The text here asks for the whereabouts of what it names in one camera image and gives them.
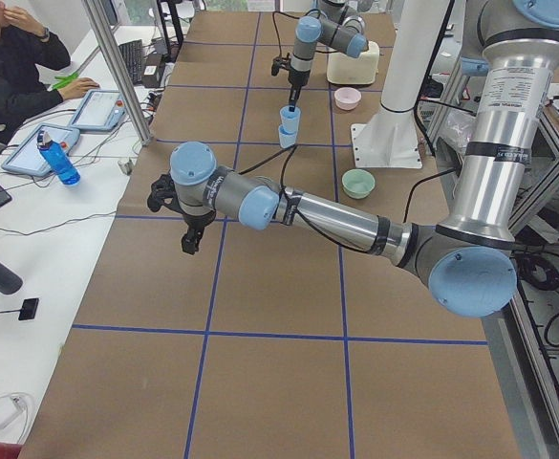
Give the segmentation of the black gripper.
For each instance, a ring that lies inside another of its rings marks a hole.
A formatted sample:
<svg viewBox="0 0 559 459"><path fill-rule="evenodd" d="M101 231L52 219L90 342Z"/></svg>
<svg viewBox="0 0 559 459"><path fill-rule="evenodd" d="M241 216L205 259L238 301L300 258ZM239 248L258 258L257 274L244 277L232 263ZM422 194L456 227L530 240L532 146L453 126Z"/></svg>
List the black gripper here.
<svg viewBox="0 0 559 459"><path fill-rule="evenodd" d="M309 82L311 71L300 71L293 67L289 69L288 81L290 83L290 95L288 107L290 112L294 112L297 107L297 102L300 97L301 88L306 86Z"/></svg>
<svg viewBox="0 0 559 459"><path fill-rule="evenodd" d="M184 253L195 255L200 248L204 236L204 230L216 219L216 211L210 210L201 215L189 213L183 214L183 220L187 224L187 231L181 239L181 247Z"/></svg>

